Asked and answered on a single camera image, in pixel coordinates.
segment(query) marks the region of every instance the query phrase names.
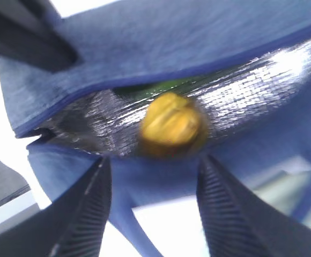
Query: blue fabric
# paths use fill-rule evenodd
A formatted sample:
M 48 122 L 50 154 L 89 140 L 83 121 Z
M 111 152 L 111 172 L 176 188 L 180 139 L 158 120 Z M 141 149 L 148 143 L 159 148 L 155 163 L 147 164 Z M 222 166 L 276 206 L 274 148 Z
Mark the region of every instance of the blue fabric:
M 29 162 L 42 189 L 53 202 L 100 158 L 53 145 L 30 145 Z
M 18 137 L 92 91 L 211 72 L 308 39 L 311 0 L 126 0 L 55 29 L 80 55 L 73 68 L 51 74 L 0 58 Z
M 96 155 L 47 145 L 29 148 L 31 165 L 47 195 L 54 200 L 89 167 Z M 284 159 L 300 154 L 311 163 L 311 85 L 292 102 L 252 130 L 204 149 L 245 181 Z M 112 208 L 109 220 L 142 256 L 159 252 L 136 222 L 132 207 L 194 195 L 199 155 L 185 160 L 112 157 Z M 311 181 L 293 216 L 303 221 L 311 208 Z

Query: yellow ball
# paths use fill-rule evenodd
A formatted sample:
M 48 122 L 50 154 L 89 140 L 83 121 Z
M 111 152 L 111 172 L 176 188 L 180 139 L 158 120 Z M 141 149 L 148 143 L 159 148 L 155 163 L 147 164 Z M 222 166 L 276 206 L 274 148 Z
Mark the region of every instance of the yellow ball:
M 188 98 L 165 93 L 148 107 L 140 130 L 143 151 L 153 156 L 187 152 L 206 137 L 204 118 Z

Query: reflective insulation lining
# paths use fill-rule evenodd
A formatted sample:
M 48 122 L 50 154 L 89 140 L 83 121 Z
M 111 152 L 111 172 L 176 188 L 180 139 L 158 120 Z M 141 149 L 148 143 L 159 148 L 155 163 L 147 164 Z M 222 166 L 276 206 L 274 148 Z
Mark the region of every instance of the reflective insulation lining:
M 159 94 L 190 97 L 209 121 L 209 138 L 219 141 L 286 104 L 311 80 L 311 39 L 278 49 L 245 65 L 179 80 L 169 89 L 153 86 L 126 94 L 115 89 L 82 97 L 44 122 L 53 142 L 88 152 L 138 154 L 139 122 Z

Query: blue fabric bag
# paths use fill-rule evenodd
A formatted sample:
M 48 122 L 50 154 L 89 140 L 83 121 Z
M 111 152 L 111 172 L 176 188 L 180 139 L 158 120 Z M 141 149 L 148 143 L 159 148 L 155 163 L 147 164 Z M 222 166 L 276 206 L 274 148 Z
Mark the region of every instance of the blue fabric bag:
M 0 57 L 6 111 L 18 138 L 35 134 L 45 120 L 90 93 L 219 71 L 308 40 L 311 1 L 126 0 L 63 19 L 54 30 L 77 51 L 73 67 L 50 73 Z M 45 138 L 28 150 L 52 201 L 100 158 Z M 109 220 L 142 256 L 161 254 L 131 209 L 195 195 L 198 166 L 206 154 L 242 182 L 291 156 L 311 163 L 311 80 L 280 110 L 185 160 L 109 155 Z M 303 222 L 310 209 L 311 179 L 291 216 Z

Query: yellow fruit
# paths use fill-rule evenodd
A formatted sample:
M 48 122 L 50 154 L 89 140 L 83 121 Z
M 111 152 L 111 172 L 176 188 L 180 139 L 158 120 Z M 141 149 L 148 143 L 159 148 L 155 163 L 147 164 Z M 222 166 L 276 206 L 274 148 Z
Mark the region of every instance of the yellow fruit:
M 143 151 L 153 156 L 177 155 L 202 142 L 204 122 L 193 103 L 174 93 L 165 93 L 148 107 L 141 123 Z

